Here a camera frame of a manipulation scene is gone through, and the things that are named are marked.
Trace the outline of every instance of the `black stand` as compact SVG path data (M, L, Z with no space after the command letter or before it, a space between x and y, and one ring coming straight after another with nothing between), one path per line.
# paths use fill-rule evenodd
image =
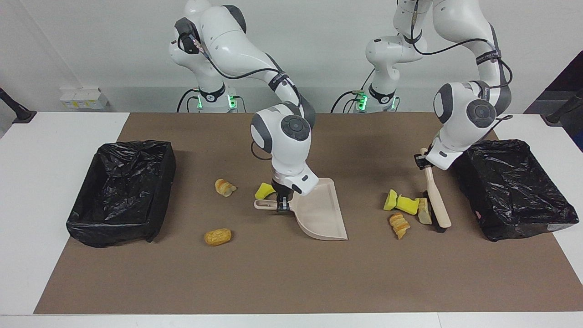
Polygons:
M37 113L35 110L28 110L26 107L16 102L2 88L0 88L0 99L2 99L8 107L16 113L16 118L12 123L28 123L32 121Z
M579 107L583 106L583 89L577 91L577 93L569 99L564 105L561 106L557 111L548 116L543 116L543 121L550 127L561 127L561 117L570 111L573 111Z

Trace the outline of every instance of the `dustpan handle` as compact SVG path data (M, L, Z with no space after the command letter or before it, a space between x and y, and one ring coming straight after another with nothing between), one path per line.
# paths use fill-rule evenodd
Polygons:
M255 200L253 206L258 210L276 211L278 209L278 201L276 200Z
M421 153L426 152L426 148L421 149ZM441 198L441 194L437 188L436 182L433 179L433 171L431 170L431 166L423 170L425 171L425 178L427 180L427 194L429 195L429 201L431 202L433 213L436 215L437 223L442 228L449 228L451 226L451 220L449 219L449 214L445 209L445 204L443 203L443 199Z

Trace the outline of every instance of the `white table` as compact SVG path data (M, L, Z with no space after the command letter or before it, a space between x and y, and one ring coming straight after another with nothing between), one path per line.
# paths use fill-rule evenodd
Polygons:
M69 238L64 218L93 154L100 145L117 140L128 115L38 113L31 123L14 125L0 139L0 328L583 327L583 312L33 315ZM562 128L547 127L539 116L515 115L496 133L500 139L526 141L577 213L583 213L583 153ZM583 224L554 234L583 281Z

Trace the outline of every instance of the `white wall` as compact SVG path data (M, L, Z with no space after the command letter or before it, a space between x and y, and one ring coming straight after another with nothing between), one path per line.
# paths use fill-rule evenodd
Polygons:
M232 0L248 37L270 53L319 111L371 69L370 39L395 34L394 0ZM99 86L115 111L174 110L192 75L167 54L185 0L0 0L0 85L25 106L64 110L63 86ZM581 1L481 0L515 73L514 101L523 112L582 50ZM429 48L449 45L427 21ZM446 82L477 78L472 54L457 48L401 65L403 110L430 110ZM235 84L253 110L276 98L258 81Z

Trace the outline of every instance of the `bread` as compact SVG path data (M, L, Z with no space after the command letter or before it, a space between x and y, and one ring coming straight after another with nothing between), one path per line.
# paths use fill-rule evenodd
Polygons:
M225 181L224 179L219 179L215 181L215 190L223 197L231 196L231 194L237 190L237 187L231 183Z
M231 230L223 228L205 233L205 243L209 246L218 246L231 240Z
M407 229L411 228L411 225L405 220L402 213L395 213L389 218L389 223L393 227L393 231L397 234L397 238L401 240L405 235Z

